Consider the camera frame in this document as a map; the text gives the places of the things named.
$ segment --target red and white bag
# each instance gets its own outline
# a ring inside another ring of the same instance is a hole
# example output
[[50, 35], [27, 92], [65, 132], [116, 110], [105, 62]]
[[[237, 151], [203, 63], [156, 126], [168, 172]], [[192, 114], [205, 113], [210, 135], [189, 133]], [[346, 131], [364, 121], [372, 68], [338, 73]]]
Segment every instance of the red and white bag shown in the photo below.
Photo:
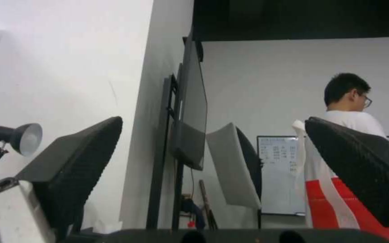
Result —
[[389, 228], [382, 226], [328, 167], [306, 136], [304, 123], [296, 120], [292, 127], [298, 135], [297, 172], [300, 175], [304, 169], [306, 182], [307, 226], [359, 229], [389, 240]]

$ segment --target white wall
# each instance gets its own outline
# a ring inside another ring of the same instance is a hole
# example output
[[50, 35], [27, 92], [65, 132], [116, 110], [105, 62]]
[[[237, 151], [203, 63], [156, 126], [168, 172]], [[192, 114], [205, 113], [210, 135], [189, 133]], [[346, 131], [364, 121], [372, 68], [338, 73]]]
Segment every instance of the white wall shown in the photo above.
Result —
[[[373, 104], [367, 112], [389, 134], [389, 38], [212, 42], [204, 43], [204, 52], [208, 132], [233, 122], [254, 147], [257, 135], [293, 135], [295, 119], [325, 112], [323, 90], [330, 78], [354, 72], [372, 86]], [[203, 178], [220, 228], [255, 227], [251, 210], [226, 205], [207, 146], [204, 166], [203, 172], [195, 172], [196, 202], [202, 203], [198, 179]], [[183, 190], [191, 190], [188, 169]], [[264, 227], [303, 223], [263, 216]]]
[[[154, 1], [122, 197], [124, 228], [146, 226], [163, 79], [178, 72], [184, 54], [182, 37], [190, 32], [192, 12], [193, 0]], [[159, 228], [171, 227], [173, 171], [173, 161], [167, 160]]]
[[[123, 118], [119, 143], [86, 205], [92, 220], [119, 219], [152, 5], [0, 0], [0, 125], [40, 123], [41, 151], [56, 137]], [[9, 150], [0, 179], [31, 161]]]

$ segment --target whiteboard frame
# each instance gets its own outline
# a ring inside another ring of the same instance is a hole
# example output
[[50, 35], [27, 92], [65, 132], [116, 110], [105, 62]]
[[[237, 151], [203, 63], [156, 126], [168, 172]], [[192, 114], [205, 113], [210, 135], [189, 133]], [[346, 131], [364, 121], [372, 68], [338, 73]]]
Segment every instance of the whiteboard frame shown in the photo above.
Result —
[[[288, 136], [286, 136], [286, 135], [285, 136], [283, 136], [283, 135], [281, 135], [281, 136], [274, 136], [274, 135], [258, 135], [258, 136], [256, 136], [256, 153], [258, 154], [259, 158], [260, 158], [260, 155], [259, 155], [259, 138], [262, 138], [262, 137], [298, 138], [297, 136], [290, 136], [290, 135], [288, 135]], [[264, 212], [262, 212], [262, 207], [261, 207], [260, 211], [261, 211], [261, 215], [279, 215], [279, 216], [290, 216], [290, 217], [305, 217], [305, 215], [306, 215], [306, 214], [303, 214], [303, 213], [293, 213], [293, 214], [264, 213]]]

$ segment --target red object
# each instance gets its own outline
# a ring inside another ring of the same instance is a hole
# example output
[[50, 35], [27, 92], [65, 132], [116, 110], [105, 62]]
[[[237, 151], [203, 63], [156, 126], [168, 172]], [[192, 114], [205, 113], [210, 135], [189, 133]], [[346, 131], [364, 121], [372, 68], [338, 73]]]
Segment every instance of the red object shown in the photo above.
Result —
[[[366, 231], [389, 240], [389, 228], [386, 228], [366, 209], [349, 188], [339, 179], [332, 178], [333, 185], [354, 213], [361, 231]], [[307, 197], [314, 228], [338, 228], [336, 215], [331, 204], [326, 200], [318, 180], [306, 182]]]
[[189, 223], [187, 223], [187, 227], [189, 228], [194, 228], [196, 226], [196, 223], [194, 221], [190, 221]]

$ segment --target computer monitor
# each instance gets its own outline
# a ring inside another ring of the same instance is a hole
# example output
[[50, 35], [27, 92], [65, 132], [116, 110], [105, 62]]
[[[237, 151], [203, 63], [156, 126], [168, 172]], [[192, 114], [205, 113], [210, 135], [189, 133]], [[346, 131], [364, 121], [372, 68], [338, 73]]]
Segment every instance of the computer monitor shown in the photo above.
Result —
[[176, 115], [172, 127], [171, 150], [174, 157], [190, 168], [204, 165], [207, 97], [199, 62], [199, 50], [192, 32], [185, 40], [184, 59], [178, 75]]

